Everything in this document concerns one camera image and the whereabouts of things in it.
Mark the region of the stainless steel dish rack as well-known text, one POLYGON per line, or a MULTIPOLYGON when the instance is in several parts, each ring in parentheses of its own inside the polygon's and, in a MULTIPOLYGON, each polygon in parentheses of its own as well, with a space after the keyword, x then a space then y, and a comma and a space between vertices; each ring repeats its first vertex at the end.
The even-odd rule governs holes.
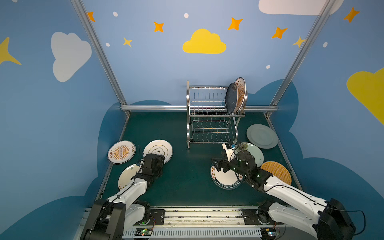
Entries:
MULTIPOLYGON (((187 83, 187 109, 190 106, 225 106, 228 87, 191 86, 187 83)), ((244 108, 232 115, 220 110, 187 110, 187 146, 191 144, 227 143, 236 144, 239 137, 238 125, 245 116, 244 108)))

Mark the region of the black round plate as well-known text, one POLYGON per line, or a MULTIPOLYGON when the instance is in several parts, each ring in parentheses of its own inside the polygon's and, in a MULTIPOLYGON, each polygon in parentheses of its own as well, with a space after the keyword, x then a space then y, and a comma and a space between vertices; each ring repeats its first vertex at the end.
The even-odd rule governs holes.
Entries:
POLYGON ((228 115, 232 115, 235 112, 238 101, 238 91, 235 83, 231 83, 227 88, 225 97, 225 106, 228 115))

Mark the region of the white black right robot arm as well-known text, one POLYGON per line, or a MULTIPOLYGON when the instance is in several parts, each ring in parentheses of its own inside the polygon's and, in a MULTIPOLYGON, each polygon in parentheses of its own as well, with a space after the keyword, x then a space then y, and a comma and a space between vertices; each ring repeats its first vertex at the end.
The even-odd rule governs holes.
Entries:
POLYGON ((253 189, 273 196, 287 204, 267 201, 256 210, 262 225, 283 223, 306 232, 318 240, 351 240, 356 227, 343 204, 335 199, 326 201, 294 188, 272 173, 261 169, 248 151, 226 151, 223 158, 212 158, 217 171, 233 171, 243 176, 253 189))

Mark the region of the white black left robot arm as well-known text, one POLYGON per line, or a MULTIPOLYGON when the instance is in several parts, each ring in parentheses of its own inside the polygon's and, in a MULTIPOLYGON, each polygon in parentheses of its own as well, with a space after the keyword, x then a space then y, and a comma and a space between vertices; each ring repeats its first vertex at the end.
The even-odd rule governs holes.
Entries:
POLYGON ((121 240, 125 227, 149 221, 150 204, 138 198, 162 176, 164 162, 164 155, 145 155, 127 186, 106 200, 94 202, 80 239, 121 240))

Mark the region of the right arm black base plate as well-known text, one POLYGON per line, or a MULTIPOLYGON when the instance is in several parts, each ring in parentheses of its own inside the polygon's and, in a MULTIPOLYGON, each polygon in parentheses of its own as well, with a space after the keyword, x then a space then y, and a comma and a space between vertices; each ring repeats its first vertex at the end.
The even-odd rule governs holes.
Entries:
POLYGON ((264 209, 242 209, 241 215, 246 225, 275 225, 283 224, 272 220, 267 210, 264 209))

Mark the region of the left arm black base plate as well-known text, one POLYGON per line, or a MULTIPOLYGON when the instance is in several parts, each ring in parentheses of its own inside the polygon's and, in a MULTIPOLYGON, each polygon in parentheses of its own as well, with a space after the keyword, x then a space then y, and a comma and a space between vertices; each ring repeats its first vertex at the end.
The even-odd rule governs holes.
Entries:
POLYGON ((162 226, 165 221, 165 210, 151 210, 145 213, 143 219, 135 223, 135 226, 162 226))

